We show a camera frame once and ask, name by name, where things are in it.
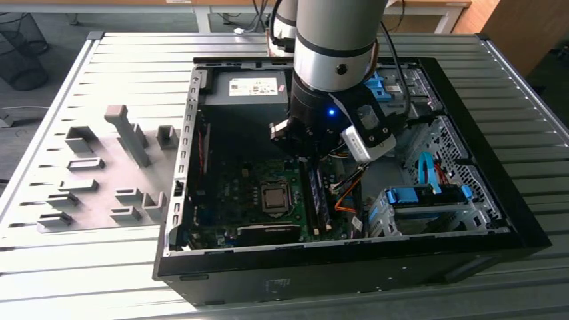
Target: sticker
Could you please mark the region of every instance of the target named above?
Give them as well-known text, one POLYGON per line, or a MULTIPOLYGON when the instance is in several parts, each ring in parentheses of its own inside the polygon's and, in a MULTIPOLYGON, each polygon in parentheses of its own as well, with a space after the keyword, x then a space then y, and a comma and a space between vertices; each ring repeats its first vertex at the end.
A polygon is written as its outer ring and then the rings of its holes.
POLYGON ((401 88, 398 85, 386 85, 385 90, 389 92, 401 92, 401 88))
POLYGON ((278 95, 276 78, 233 78, 229 81, 229 97, 278 95))
POLYGON ((282 293, 290 287, 290 278, 265 280, 265 293, 274 295, 282 293))
POLYGON ((364 223, 360 221, 360 219, 357 219, 356 216, 352 218, 352 225, 354 225, 357 231, 362 230, 364 223))

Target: chip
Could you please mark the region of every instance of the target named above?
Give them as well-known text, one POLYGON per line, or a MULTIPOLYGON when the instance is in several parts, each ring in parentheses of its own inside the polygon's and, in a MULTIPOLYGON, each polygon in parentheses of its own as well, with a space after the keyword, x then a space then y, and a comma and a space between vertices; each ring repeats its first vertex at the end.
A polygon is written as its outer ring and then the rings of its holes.
POLYGON ((288 183, 265 183, 260 186, 262 212, 277 218, 289 210, 288 183))

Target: green circuit board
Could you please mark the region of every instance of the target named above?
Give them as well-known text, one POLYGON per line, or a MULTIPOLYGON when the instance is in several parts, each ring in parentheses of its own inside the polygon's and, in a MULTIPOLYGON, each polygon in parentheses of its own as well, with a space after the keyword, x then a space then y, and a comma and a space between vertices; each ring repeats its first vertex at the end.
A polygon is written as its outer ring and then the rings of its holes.
MULTIPOLYGON (((200 205, 198 238, 202 249, 225 248, 236 245, 237 228, 245 225, 292 224, 301 226, 298 242, 344 239, 348 223, 344 216, 332 221, 332 230, 320 235, 310 232, 306 219, 298 162, 293 160, 266 160, 245 163, 221 163, 216 183, 214 201, 200 205), (266 213, 262 208, 262 188, 285 185, 288 190, 288 210, 284 213, 266 213)), ((333 163, 322 161, 322 180, 325 185, 336 182, 333 163)))

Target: slotted metal worktable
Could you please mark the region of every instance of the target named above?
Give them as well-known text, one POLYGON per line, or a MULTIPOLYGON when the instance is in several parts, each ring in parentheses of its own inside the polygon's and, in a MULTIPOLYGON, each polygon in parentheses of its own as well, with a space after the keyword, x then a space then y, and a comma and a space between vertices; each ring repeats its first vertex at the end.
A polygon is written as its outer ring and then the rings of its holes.
POLYGON ((0 200, 3 319, 566 319, 566 129, 492 43, 469 35, 394 35, 394 41, 400 55, 438 59, 553 247, 450 286, 196 310, 150 279, 157 225, 40 234, 37 213, 8 208, 33 198, 28 182, 36 155, 53 144, 47 133, 63 121, 92 116, 73 112, 77 105, 104 109, 125 104, 133 122, 180 128, 192 58, 264 56, 265 36, 106 33, 84 45, 0 200))

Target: white label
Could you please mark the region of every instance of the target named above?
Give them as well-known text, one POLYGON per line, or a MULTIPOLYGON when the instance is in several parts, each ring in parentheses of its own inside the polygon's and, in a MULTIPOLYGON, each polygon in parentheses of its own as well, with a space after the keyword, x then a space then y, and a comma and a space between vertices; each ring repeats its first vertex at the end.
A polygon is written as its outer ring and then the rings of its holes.
POLYGON ((276 78, 233 78, 229 81, 229 96, 278 95, 276 78))
POLYGON ((401 92, 401 88, 398 85, 386 85, 385 90, 389 92, 401 92))
POLYGON ((360 219, 357 219, 356 216, 352 218, 352 225, 354 225, 357 231, 362 230, 364 223, 360 221, 360 219))

